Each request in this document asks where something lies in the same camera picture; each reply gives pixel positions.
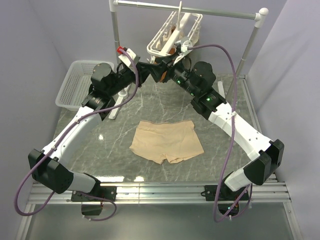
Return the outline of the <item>white clip drying hanger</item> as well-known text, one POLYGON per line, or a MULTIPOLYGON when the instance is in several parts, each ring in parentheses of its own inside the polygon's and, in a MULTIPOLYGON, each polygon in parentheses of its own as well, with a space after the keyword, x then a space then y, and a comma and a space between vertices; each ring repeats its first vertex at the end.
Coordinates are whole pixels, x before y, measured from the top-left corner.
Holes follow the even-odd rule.
POLYGON ((184 31, 188 38, 192 37, 193 33, 191 30, 195 30, 198 26, 201 26, 202 19, 202 14, 182 12, 182 4, 180 3, 178 10, 170 13, 160 30, 147 45, 146 50, 150 54, 148 62, 153 64, 156 57, 169 56, 170 49, 176 49, 175 42, 178 41, 179 34, 184 31), (172 36, 166 42, 163 42, 164 34, 172 26, 175 26, 172 36))

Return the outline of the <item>beige underwear shorts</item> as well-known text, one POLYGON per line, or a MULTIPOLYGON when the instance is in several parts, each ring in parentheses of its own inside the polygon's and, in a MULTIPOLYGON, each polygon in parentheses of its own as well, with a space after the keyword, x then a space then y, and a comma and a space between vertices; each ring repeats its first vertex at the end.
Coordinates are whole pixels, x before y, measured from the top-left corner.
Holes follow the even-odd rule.
POLYGON ((176 164, 204 153, 191 120, 175 123, 140 121, 129 149, 160 165, 164 160, 176 164))

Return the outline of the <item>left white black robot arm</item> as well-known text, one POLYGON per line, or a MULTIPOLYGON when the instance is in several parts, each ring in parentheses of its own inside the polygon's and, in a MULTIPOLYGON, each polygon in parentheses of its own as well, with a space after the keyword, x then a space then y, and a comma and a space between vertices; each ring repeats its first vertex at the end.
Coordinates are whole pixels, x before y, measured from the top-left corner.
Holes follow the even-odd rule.
POLYGON ((66 165, 85 136, 119 107, 114 100, 115 94, 131 83, 139 88, 149 75, 157 79, 162 74, 161 67, 155 64, 138 62, 130 66, 122 60, 121 65, 123 69, 115 72, 106 62, 97 64, 92 70, 88 95, 72 121, 42 150, 33 149, 29 153, 32 178, 54 193, 74 191, 89 201, 106 198, 96 177, 73 172, 66 165))

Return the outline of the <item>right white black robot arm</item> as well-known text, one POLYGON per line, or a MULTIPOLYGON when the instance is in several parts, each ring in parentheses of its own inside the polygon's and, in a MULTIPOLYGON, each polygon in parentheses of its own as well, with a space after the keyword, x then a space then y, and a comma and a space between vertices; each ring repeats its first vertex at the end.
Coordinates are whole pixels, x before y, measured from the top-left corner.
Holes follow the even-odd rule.
POLYGON ((231 172, 221 181, 219 195, 226 200, 233 199, 246 186, 261 186, 281 165, 284 143, 271 140, 246 122, 212 85, 216 80, 212 65, 198 61, 193 68, 186 69, 172 57, 157 57, 152 76, 156 81, 173 80, 189 93, 194 110, 206 120, 222 129, 247 154, 249 163, 231 172))

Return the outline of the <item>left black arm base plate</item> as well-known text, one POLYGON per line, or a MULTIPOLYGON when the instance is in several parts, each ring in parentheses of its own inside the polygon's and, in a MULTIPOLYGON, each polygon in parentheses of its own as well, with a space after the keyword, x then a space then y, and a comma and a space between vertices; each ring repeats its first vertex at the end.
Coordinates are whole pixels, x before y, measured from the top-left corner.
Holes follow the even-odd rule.
POLYGON ((102 201, 102 199, 115 201, 117 195, 116 186, 99 186, 97 189, 85 193, 76 191, 71 195, 72 202, 92 202, 92 201, 102 201))

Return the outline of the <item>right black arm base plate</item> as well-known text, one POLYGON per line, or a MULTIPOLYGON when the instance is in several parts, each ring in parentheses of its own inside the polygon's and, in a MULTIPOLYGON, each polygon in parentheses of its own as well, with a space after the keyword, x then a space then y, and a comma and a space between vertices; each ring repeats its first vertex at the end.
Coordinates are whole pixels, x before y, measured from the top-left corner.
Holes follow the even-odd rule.
MULTIPOLYGON (((205 185, 204 191, 200 193, 202 197, 205 197, 206 201, 214 201, 218 185, 205 185)), ((239 195, 245 190, 245 187, 240 188, 237 191, 230 190, 226 185, 222 184, 219 191, 218 201, 235 201, 239 195)))

